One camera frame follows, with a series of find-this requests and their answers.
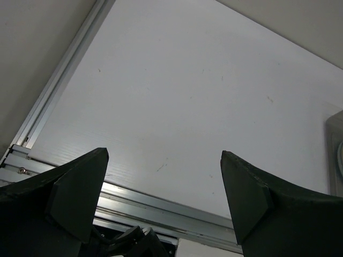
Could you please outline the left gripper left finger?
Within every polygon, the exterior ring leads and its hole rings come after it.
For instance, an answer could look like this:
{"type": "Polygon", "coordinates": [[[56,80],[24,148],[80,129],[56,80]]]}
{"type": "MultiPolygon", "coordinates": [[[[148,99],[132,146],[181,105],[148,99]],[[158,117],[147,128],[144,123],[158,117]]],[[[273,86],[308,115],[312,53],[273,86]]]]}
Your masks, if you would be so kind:
{"type": "Polygon", "coordinates": [[[109,155],[96,148],[1,187],[1,256],[78,256],[87,244],[109,155]]]}

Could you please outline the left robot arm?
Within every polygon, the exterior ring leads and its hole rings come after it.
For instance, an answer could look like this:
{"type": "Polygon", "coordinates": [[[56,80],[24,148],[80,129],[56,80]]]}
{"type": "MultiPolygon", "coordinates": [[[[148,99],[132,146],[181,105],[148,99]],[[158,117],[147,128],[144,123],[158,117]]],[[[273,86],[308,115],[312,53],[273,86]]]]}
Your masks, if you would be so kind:
{"type": "MultiPolygon", "coordinates": [[[[106,237],[94,225],[105,148],[1,188],[1,256],[167,256],[152,228],[106,237]]],[[[220,161],[244,256],[342,256],[342,198],[294,185],[232,152],[220,161]]]]}

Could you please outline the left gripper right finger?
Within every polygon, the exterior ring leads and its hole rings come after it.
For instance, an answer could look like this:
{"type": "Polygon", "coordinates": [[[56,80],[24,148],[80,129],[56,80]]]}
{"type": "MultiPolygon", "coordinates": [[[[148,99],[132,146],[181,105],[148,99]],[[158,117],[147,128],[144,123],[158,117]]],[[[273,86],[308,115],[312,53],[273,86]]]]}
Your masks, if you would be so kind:
{"type": "Polygon", "coordinates": [[[232,152],[221,173],[244,256],[342,256],[342,198],[263,171],[232,152]]]}

